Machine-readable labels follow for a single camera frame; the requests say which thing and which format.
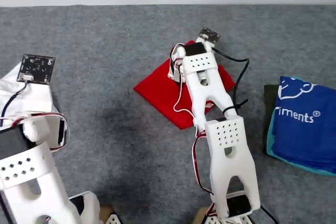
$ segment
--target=black circuit board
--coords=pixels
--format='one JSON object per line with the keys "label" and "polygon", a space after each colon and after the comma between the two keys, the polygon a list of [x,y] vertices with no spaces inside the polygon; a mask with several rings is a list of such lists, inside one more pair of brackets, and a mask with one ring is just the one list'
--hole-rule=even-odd
{"label": "black circuit board", "polygon": [[17,81],[49,85],[54,64],[54,57],[24,54]]}

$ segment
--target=gray carpet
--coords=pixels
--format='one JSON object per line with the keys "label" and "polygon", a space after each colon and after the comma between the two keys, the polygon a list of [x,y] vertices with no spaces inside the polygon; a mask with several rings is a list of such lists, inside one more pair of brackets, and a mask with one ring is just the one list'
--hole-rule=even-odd
{"label": "gray carpet", "polygon": [[[262,204],[286,224],[334,223],[336,178],[262,153],[263,86],[281,74],[336,88],[336,6],[70,6],[0,8],[0,75],[23,53],[57,57],[51,88],[71,125],[54,155],[68,195],[85,190],[125,223],[191,223],[210,197],[195,180],[194,129],[180,131],[133,87],[202,26],[251,64],[238,91]],[[243,65],[217,56],[237,78]],[[216,118],[212,111],[209,118]],[[197,148],[209,185],[209,152]],[[256,223],[272,223],[260,210]],[[3,216],[0,223],[5,223]]]}

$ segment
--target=wooden base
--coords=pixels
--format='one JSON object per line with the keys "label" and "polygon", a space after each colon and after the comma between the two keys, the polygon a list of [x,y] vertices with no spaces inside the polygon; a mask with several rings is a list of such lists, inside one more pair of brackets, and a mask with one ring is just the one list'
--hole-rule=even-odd
{"label": "wooden base", "polygon": [[205,215],[206,215],[206,211],[208,210],[208,207],[202,207],[196,214],[194,220],[193,220],[193,224],[203,224]]}
{"label": "wooden base", "polygon": [[110,214],[113,212],[114,210],[112,206],[100,206],[99,219],[106,223],[110,217]]}

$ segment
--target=black wire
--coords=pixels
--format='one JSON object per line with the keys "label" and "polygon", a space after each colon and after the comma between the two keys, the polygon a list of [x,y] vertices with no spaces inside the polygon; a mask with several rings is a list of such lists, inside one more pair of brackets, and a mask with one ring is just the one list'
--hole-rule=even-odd
{"label": "black wire", "polygon": [[6,207],[6,204],[5,204],[4,199],[2,198],[1,194],[0,194],[0,205],[1,205],[1,208],[2,208],[2,210],[3,210],[4,214],[5,214],[5,217],[6,217],[7,221],[8,221],[8,224],[14,224],[14,222],[13,222],[13,220],[11,218],[11,215],[9,214],[9,211],[8,211],[8,209]]}
{"label": "black wire", "polygon": [[[11,102],[14,101],[14,99],[19,95],[21,94],[27,87],[28,83],[30,83],[30,81],[27,81],[25,86],[20,89],[19,91],[17,91],[15,94],[13,94],[11,96],[11,98],[8,100],[8,102],[6,103],[6,105],[4,106],[4,108],[2,109],[2,112],[1,112],[1,117],[3,118],[5,116],[5,113],[6,113],[6,110],[8,108],[8,106],[11,104]],[[3,125],[3,120],[0,120],[0,127]]]}
{"label": "black wire", "polygon": [[274,221],[275,224],[279,224],[278,220],[269,211],[267,211],[262,205],[260,205],[260,208]]}
{"label": "black wire", "polygon": [[[11,96],[11,98],[8,100],[8,102],[5,104],[4,108],[2,109],[2,112],[1,112],[1,117],[3,118],[5,116],[5,113],[6,113],[6,110],[8,108],[8,106],[11,104],[11,102],[14,101],[14,99],[19,95],[21,94],[27,87],[28,83],[30,83],[29,81],[26,82],[26,84],[24,85],[24,87],[22,89],[20,89],[19,91],[17,91],[15,94],[13,94]],[[3,126],[3,120],[0,120],[0,127]],[[9,224],[14,224],[12,218],[11,218],[11,215],[9,214],[9,211],[6,207],[6,204],[4,202],[4,199],[2,198],[2,195],[0,194],[0,205],[1,205],[1,208],[5,214],[5,217],[8,221]]]}
{"label": "black wire", "polygon": [[[260,205],[260,208],[272,219],[272,221],[274,221],[275,224],[279,224],[278,220],[269,211],[267,211],[265,207],[263,207],[263,205]],[[248,218],[250,219],[252,224],[256,224],[250,216],[248,216]]]}
{"label": "black wire", "polygon": [[233,87],[233,105],[234,105],[234,109],[236,109],[236,112],[238,114],[238,109],[244,104],[246,103],[248,100],[244,100],[242,103],[240,104],[237,104],[237,89],[238,89],[238,85],[240,83],[240,80],[241,78],[243,77],[243,75],[245,74],[246,72],[246,69],[248,68],[248,65],[250,64],[250,59],[249,58],[246,58],[246,59],[235,59],[235,58],[232,58],[230,57],[229,55],[219,51],[218,49],[216,48],[212,48],[216,53],[220,54],[221,56],[225,57],[226,59],[229,59],[229,60],[232,60],[232,61],[235,61],[235,62],[246,62],[245,63],[245,66],[243,68],[243,70],[241,71],[241,73],[239,74],[238,78],[237,78],[237,81],[235,83],[235,86]]}

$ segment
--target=white logo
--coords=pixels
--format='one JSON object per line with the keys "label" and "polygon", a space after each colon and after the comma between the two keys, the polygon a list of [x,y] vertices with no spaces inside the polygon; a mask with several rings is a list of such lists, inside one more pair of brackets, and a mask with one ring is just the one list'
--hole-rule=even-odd
{"label": "white logo", "polygon": [[282,91],[287,88],[289,85],[285,84],[284,86],[279,85],[279,89],[278,89],[278,96],[280,100],[284,100],[284,99],[294,99],[296,97],[301,96],[303,93],[309,93],[313,90],[314,86],[316,86],[316,84],[312,84],[312,83],[306,83],[302,86],[302,88],[300,88],[300,90],[297,92],[297,94],[295,95],[286,95],[286,96],[282,96]]}
{"label": "white logo", "polygon": [[321,112],[318,110],[313,111],[312,115],[309,115],[307,112],[297,113],[293,110],[282,108],[282,107],[275,107],[275,110],[278,110],[278,115],[288,116],[290,118],[294,118],[302,123],[313,123],[314,118],[318,118],[321,115]]}

